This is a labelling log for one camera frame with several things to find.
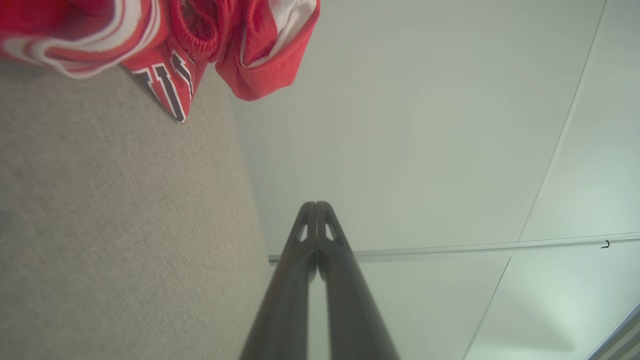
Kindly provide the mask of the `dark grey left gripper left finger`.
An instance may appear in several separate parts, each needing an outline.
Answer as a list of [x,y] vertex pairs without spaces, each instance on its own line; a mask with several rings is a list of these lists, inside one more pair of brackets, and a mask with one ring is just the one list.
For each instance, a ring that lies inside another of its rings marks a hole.
[[318,267],[317,207],[306,202],[295,217],[240,360],[307,359],[309,285]]

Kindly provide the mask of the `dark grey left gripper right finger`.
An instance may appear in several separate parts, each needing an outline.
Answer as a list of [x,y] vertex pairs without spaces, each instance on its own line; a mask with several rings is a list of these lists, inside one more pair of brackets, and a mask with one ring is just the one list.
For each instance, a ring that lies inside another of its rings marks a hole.
[[317,202],[318,270],[326,285],[332,360],[400,356],[333,207]]

